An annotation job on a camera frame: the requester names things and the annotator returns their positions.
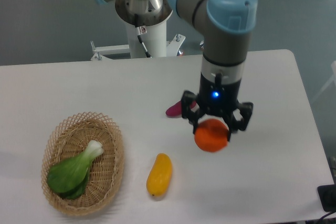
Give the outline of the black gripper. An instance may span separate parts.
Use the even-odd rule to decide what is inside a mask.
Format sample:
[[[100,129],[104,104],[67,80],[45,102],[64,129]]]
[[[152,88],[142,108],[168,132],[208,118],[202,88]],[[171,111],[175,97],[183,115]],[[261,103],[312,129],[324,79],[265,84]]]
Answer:
[[[193,134],[198,128],[198,121],[204,115],[211,115],[223,118],[228,127],[228,141],[231,135],[238,131],[246,131],[247,125],[253,114],[254,104],[252,102],[238,102],[238,92],[241,80],[231,84],[221,84],[207,80],[203,74],[200,77],[200,89],[198,95],[188,90],[183,92],[181,97],[182,118],[187,119],[193,126]],[[192,111],[191,105],[198,105],[196,111]],[[240,119],[236,119],[234,112],[238,110]]]

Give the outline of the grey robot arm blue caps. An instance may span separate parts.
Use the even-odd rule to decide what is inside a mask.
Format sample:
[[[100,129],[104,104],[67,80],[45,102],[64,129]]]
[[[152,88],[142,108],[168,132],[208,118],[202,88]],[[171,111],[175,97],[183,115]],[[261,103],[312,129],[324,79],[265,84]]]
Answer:
[[[166,38],[166,22],[176,13],[204,38],[198,94],[185,91],[182,117],[194,129],[204,115],[222,118],[229,134],[244,131],[253,113],[251,102],[237,99],[258,0],[96,0],[115,3],[127,28],[132,58],[176,56]]]

